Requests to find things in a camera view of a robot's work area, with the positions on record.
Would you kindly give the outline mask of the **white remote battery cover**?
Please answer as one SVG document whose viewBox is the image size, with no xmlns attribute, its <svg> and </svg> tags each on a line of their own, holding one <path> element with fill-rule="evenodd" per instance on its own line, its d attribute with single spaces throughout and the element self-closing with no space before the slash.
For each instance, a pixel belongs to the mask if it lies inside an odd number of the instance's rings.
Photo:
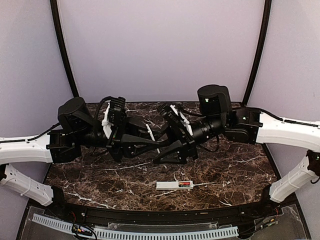
<svg viewBox="0 0 320 240">
<path fill-rule="evenodd" d="M 153 132 L 152 132 L 150 126 L 149 126 L 148 124 L 146 124 L 145 126 L 146 126 L 146 128 L 147 128 L 147 132 L 148 132 L 151 140 L 155 142 L 156 140 L 155 140 L 155 137 L 154 137 L 154 135 L 153 135 Z"/>
</svg>

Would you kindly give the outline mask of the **white remote control body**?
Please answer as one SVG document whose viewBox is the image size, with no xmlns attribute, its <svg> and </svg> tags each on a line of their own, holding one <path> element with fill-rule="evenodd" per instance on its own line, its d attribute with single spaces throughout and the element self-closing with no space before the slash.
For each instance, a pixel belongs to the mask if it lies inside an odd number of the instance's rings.
<svg viewBox="0 0 320 240">
<path fill-rule="evenodd" d="M 190 188 L 179 187 L 179 182 L 191 182 Z M 164 190 L 192 190 L 194 188 L 194 184 L 192 181 L 157 181 L 155 183 L 155 188 L 158 191 Z"/>
</svg>

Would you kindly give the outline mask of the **green battery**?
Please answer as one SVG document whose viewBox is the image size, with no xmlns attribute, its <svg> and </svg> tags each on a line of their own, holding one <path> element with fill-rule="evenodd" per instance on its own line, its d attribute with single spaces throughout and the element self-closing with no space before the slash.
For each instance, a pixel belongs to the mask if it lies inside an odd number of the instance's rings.
<svg viewBox="0 0 320 240">
<path fill-rule="evenodd" d="M 192 186 L 190 184 L 179 184 L 179 188 L 191 188 Z"/>
</svg>

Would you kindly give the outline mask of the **red battery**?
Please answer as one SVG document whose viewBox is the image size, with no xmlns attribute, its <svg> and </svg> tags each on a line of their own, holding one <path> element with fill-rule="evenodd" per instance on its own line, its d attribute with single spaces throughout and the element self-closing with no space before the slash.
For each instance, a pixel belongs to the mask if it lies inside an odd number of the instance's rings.
<svg viewBox="0 0 320 240">
<path fill-rule="evenodd" d="M 178 185 L 191 185 L 191 182 L 190 181 L 182 181 L 182 182 L 179 182 Z"/>
</svg>

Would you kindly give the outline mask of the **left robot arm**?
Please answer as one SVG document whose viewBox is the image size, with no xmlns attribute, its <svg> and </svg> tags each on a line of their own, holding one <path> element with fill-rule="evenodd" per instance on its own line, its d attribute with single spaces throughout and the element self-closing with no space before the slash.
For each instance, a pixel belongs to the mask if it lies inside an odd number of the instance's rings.
<svg viewBox="0 0 320 240">
<path fill-rule="evenodd" d="M 103 148 L 115 161 L 165 147 L 162 132 L 152 133 L 134 117 L 128 117 L 123 97 L 107 96 L 91 115 L 85 100 L 74 97 L 58 108 L 58 122 L 36 136 L 0 140 L 0 184 L 35 200 L 60 218 L 71 213 L 62 189 L 40 183 L 13 167 L 14 163 L 70 163 L 82 156 L 82 147 Z"/>
</svg>

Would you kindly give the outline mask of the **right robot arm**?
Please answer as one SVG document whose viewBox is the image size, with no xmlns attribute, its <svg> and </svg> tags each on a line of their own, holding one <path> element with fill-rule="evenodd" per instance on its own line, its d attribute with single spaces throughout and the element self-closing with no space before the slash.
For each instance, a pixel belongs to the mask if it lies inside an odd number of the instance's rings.
<svg viewBox="0 0 320 240">
<path fill-rule="evenodd" d="M 320 179 L 320 123 L 278 117 L 264 109 L 241 107 L 232 109 L 226 86 L 210 84 L 197 90 L 202 120 L 189 124 L 180 109 L 164 104 L 158 112 L 173 131 L 174 141 L 162 151 L 154 163 L 184 164 L 196 159 L 196 147 L 223 134 L 228 140 L 247 144 L 281 144 L 307 150 L 301 162 L 280 180 L 267 186 L 255 213 L 266 217 L 290 194 L 308 182 Z"/>
</svg>

